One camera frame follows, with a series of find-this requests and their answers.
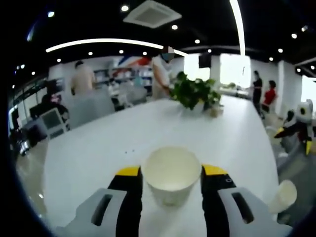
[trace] yellow beak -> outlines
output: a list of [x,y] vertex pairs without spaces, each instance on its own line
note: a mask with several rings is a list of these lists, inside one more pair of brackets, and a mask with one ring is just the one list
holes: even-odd
[[283,127],[280,127],[280,128],[278,129],[277,133],[276,133],[276,136],[277,136],[279,133],[283,132],[283,131],[284,131],[284,128],[283,128]]
[[312,142],[307,141],[306,142],[306,155],[308,155],[310,153],[311,147],[312,147]]

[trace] red shirt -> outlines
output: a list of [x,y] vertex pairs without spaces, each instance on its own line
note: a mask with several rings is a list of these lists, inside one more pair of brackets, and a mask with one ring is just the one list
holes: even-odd
[[265,93],[265,101],[263,102],[266,105],[270,105],[276,97],[276,91],[272,88]]

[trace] ceiling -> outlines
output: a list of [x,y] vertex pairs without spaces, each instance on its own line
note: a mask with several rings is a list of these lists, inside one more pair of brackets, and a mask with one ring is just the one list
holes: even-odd
[[[23,21],[14,23],[9,35],[16,44],[12,53],[12,71],[17,65],[25,64],[25,69],[18,70],[12,77],[12,84],[22,84],[31,80],[31,72],[37,75],[47,71],[56,64],[56,59],[62,62],[88,58],[88,52],[93,57],[124,54],[141,55],[143,51],[148,56],[158,53],[157,49],[139,45],[121,43],[90,43],[70,46],[46,53],[45,49],[74,40],[95,38],[119,38],[141,40],[160,45],[169,45],[181,50],[197,46],[195,40],[205,46],[194,52],[204,52],[212,48],[212,53],[238,53],[236,50],[218,48],[219,45],[238,46],[237,27],[229,0],[157,0],[182,15],[182,18],[156,29],[124,23],[124,17],[129,13],[122,12],[121,6],[127,4],[130,10],[136,8],[144,0],[117,1],[78,1],[54,0],[22,2],[15,7],[13,17]],[[316,57],[316,22],[315,5],[308,0],[239,0],[246,48],[251,57],[268,61],[286,60],[293,64]],[[54,17],[48,18],[47,12],[53,10]],[[171,25],[177,25],[176,31]],[[34,29],[31,41],[27,41],[30,29]],[[300,67],[309,67],[316,62],[309,62]]]

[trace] white table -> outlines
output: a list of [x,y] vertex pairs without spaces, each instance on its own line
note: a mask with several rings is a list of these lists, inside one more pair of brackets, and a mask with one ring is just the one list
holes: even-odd
[[[247,100],[223,96],[221,103],[222,116],[193,118],[184,116],[175,101],[150,102],[51,140],[44,167],[44,202],[51,225],[67,225],[76,208],[98,188],[107,188],[117,170],[140,164],[167,145],[187,147],[201,163],[224,168],[237,186],[268,201],[278,178],[262,122]],[[142,202],[140,236],[206,236],[199,182],[177,212],[157,208],[147,185]]]

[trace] white paper cup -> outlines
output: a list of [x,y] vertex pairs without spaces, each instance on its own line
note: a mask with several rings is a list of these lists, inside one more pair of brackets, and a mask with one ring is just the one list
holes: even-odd
[[159,205],[180,206],[199,179],[202,166],[185,148],[162,147],[152,152],[141,169]]
[[297,198],[297,190],[290,180],[284,180],[278,187],[277,193],[269,203],[271,214],[278,214],[288,209]]

